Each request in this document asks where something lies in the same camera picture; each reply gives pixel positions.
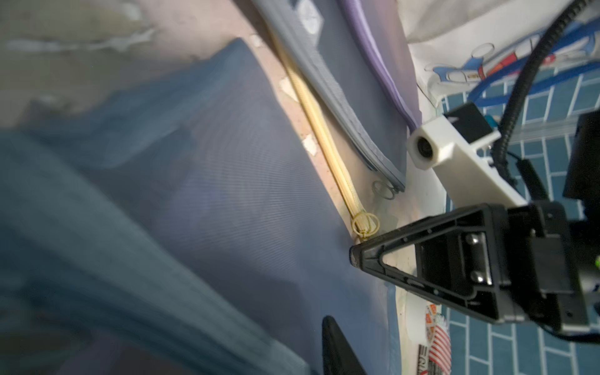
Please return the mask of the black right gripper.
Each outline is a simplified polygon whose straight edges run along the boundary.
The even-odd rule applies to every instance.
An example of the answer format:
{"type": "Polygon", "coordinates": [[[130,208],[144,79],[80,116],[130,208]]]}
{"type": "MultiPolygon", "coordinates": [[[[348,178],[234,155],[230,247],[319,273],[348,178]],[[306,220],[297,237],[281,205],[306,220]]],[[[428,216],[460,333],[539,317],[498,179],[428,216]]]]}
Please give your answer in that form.
{"type": "Polygon", "coordinates": [[[584,219],[569,220],[548,199],[509,211],[479,204],[354,245],[349,261],[465,316],[511,323],[507,253],[512,290],[528,320],[550,334],[597,334],[589,311],[599,310],[598,112],[578,120],[563,196],[582,203],[584,219]]]}

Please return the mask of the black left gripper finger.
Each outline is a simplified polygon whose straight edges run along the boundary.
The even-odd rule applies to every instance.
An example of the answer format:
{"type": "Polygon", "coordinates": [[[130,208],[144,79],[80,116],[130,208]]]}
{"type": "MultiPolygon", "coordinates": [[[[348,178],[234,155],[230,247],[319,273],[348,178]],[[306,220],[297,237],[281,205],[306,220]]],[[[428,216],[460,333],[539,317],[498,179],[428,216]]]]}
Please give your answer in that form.
{"type": "Polygon", "coordinates": [[[322,357],[325,375],[367,374],[332,316],[322,320],[322,357]]]}

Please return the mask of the blue mesh pencil pouch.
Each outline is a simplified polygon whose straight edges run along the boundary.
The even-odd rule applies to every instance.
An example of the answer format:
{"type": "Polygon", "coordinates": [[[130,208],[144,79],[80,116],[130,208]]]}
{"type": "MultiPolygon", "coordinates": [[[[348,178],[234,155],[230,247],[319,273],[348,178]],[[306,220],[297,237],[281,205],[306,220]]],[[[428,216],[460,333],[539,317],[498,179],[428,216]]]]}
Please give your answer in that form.
{"type": "Polygon", "coordinates": [[[401,371],[392,289],[250,48],[1,133],[1,372],[401,371]]]}

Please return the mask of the grey purple mesh pouch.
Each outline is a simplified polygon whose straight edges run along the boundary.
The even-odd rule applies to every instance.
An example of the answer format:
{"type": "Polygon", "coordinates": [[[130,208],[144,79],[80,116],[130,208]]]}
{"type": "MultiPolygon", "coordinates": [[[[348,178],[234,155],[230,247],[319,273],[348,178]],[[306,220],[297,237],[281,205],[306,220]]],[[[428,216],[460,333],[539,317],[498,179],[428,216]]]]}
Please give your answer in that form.
{"type": "Polygon", "coordinates": [[[397,3],[254,5],[367,166],[404,191],[407,138],[423,120],[397,3]]]}

